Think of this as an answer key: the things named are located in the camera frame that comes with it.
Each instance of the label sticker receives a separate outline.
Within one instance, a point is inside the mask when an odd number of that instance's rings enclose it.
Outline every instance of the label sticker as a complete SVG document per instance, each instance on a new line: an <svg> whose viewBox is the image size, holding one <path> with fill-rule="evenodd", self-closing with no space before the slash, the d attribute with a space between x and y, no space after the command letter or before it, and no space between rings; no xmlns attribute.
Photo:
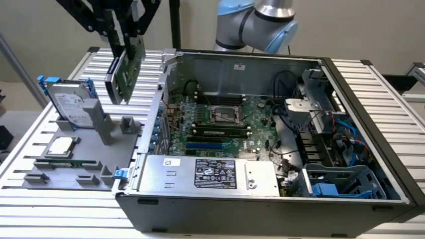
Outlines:
<svg viewBox="0 0 425 239"><path fill-rule="evenodd" d="M59 107L65 113L64 117L79 127L93 127L91 116L83 110L84 100L73 94L56 93Z"/></svg>
<svg viewBox="0 0 425 239"><path fill-rule="evenodd" d="M164 158L164 166L180 166L179 158Z"/></svg>
<svg viewBox="0 0 425 239"><path fill-rule="evenodd" d="M197 188L237 189L235 161L197 159L195 186Z"/></svg>
<svg viewBox="0 0 425 239"><path fill-rule="evenodd" d="M233 70L244 71L244 70L245 70L245 65L243 65L243 64L235 64Z"/></svg>
<svg viewBox="0 0 425 239"><path fill-rule="evenodd" d="M225 134L225 132L220 131L204 131L205 134Z"/></svg>

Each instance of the blue plastic latch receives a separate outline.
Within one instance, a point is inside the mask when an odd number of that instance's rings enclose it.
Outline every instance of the blue plastic latch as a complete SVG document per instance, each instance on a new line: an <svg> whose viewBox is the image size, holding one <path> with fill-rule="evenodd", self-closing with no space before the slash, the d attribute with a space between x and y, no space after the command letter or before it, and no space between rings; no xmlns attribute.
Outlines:
<svg viewBox="0 0 425 239"><path fill-rule="evenodd" d="M44 85L44 76L39 76L37 77L37 82L39 82L40 88L43 90L43 93L45 95L48 95L47 88L45 88L45 85Z"/></svg>
<svg viewBox="0 0 425 239"><path fill-rule="evenodd" d="M60 81L61 81L60 77L52 77L52 76L47 77L47 79L44 80L44 82L47 83L57 83Z"/></svg>
<svg viewBox="0 0 425 239"><path fill-rule="evenodd" d="M317 183L313 185L313 194L316 197L339 197L337 186L331 183Z"/></svg>
<svg viewBox="0 0 425 239"><path fill-rule="evenodd" d="M127 170L117 169L117 170L115 170L113 178L115 179L127 179L127 174L128 174Z"/></svg>
<svg viewBox="0 0 425 239"><path fill-rule="evenodd" d="M335 184L317 183L313 185L313 194L316 197L367 199L372 196L372 191L368 190L360 194L339 194L337 186Z"/></svg>

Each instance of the blue cable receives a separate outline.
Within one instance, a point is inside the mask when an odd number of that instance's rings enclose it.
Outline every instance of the blue cable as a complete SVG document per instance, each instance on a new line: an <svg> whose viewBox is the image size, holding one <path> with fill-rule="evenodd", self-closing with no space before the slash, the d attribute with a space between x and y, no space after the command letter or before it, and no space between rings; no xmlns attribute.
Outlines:
<svg viewBox="0 0 425 239"><path fill-rule="evenodd" d="M343 126L345 126L347 128L349 128L352 130L353 137L355 137L355 140L356 140L356 136L357 136L356 128L352 127L348 123L345 123L344 121L339 120L339 119L335 121L335 123L341 124ZM356 162L356 153L355 153L355 145L353 145L353 157L352 157L352 160L351 160L348 166L352 167L355 165L355 162Z"/></svg>

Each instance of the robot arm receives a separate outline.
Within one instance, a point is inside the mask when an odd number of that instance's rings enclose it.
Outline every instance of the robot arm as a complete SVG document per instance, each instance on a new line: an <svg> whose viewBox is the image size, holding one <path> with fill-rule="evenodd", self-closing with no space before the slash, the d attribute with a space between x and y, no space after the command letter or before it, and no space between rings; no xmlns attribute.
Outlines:
<svg viewBox="0 0 425 239"><path fill-rule="evenodd" d="M244 51L251 46L265 53L287 47L297 31L292 0L221 0L216 46L219 51Z"/></svg>
<svg viewBox="0 0 425 239"><path fill-rule="evenodd" d="M144 35L159 9L160 0L56 0L84 29L97 31L111 44L115 57L120 57L124 49L132 60L136 54L135 38ZM119 23L124 46L120 43Z"/></svg>
<svg viewBox="0 0 425 239"><path fill-rule="evenodd" d="M140 64L145 57L143 38L160 0L56 0L85 30L97 31L109 42L113 61L105 87L113 104L129 101Z"/></svg>

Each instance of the wire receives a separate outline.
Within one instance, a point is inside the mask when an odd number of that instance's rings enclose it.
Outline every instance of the wire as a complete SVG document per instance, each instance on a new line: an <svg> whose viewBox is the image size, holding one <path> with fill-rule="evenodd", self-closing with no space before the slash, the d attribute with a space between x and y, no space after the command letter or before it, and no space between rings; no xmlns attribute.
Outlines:
<svg viewBox="0 0 425 239"><path fill-rule="evenodd" d="M247 119L257 110L252 111L249 114L247 114L247 116L244 118L240 119L240 121L243 121L244 119Z"/></svg>
<svg viewBox="0 0 425 239"><path fill-rule="evenodd" d="M277 114L277 115L279 115L279 118L280 118L280 120L284 122L284 124L287 125L288 129L291 129L291 131L292 131L295 134L297 134L297 131L293 129L293 127L289 126L288 122L285 121L284 117L281 116L281 111L280 111L281 107L283 107L283 105L280 105L279 108L277 108L277 110L279 110L279 114Z"/></svg>
<svg viewBox="0 0 425 239"><path fill-rule="evenodd" d="M172 109L171 109L169 105L165 103L165 101L161 101L161 102L165 104L165 106L167 106L167 111L171 113L171 112L172 112Z"/></svg>
<svg viewBox="0 0 425 239"><path fill-rule="evenodd" d="M347 139L349 139L348 141L352 143L352 140L356 142L356 143L361 143L363 145L364 145L364 147L365 147L365 150L367 150L367 155L368 155L368 158L371 157L371 153L369 153L369 148L368 148L368 146L367 146L367 144L361 141L361 140L359 140L359 139L352 139L352 138L349 138L349 137L347 137L347 136L343 136L343 138L347 138Z"/></svg>
<svg viewBox="0 0 425 239"><path fill-rule="evenodd" d="M253 96L253 97L251 97L248 100L243 101L243 102L239 104L239 106L237 106L237 107L240 107L244 103L249 102L253 98L255 98L255 96Z"/></svg>
<svg viewBox="0 0 425 239"><path fill-rule="evenodd" d="M292 77L293 77L293 79L295 79L295 80L297 79L297 76L295 75L295 73L293 73L292 71L283 70L283 71L280 71L280 72L276 73L275 78L273 78L273 98L276 98L276 80L277 80L279 75L283 74L283 73L291 74ZM285 84L284 84L284 82L283 82L281 80L280 80L280 83L281 83L281 85L284 86L285 91L288 92L288 91L289 91L289 90L288 90L288 87L285 86Z"/></svg>
<svg viewBox="0 0 425 239"><path fill-rule="evenodd" d="M207 100L207 102L208 102L208 104L209 104L209 106L211 106L211 114L215 115L215 116L217 116L219 118L227 120L227 121L235 122L233 120L229 120L229 119L227 119L227 118L219 116L217 114L215 114L215 113L212 112L212 108L213 108L212 103L211 103L211 101L209 101L209 99L208 99L208 97L207 97L204 91L200 91L200 92L201 92L201 94L204 95L205 100Z"/></svg>
<svg viewBox="0 0 425 239"><path fill-rule="evenodd" d="M332 117L332 127L333 127L332 132L336 131L333 112L332 112L332 111L328 111L328 110L319 111L319 112L315 114L315 116L313 116L313 118L309 120L309 122L305 123L305 125L304 125L304 130L307 129L308 125L313 122L313 119L319 116L319 114L320 114L320 113L327 113L327 112L331 114L331 117Z"/></svg>
<svg viewBox="0 0 425 239"><path fill-rule="evenodd" d="M277 153L277 152L275 151L275 145L277 144L277 142L280 142L280 139L273 143L273 145L272 145L272 147L271 147L271 150L272 150L272 152L273 152L275 154L277 154L277 155L287 155L287 154L292 154L292 153L295 153L295 152L299 152L299 150L293 150L293 151L287 152L287 153Z"/></svg>
<svg viewBox="0 0 425 239"><path fill-rule="evenodd" d="M187 80L185 85L184 85L184 90L183 90L183 92L181 92L181 94L183 94L184 96L187 95L187 87L188 87L188 84L189 84L191 82L196 82L197 85L200 84L200 82L199 82L196 79L189 79L189 80Z"/></svg>

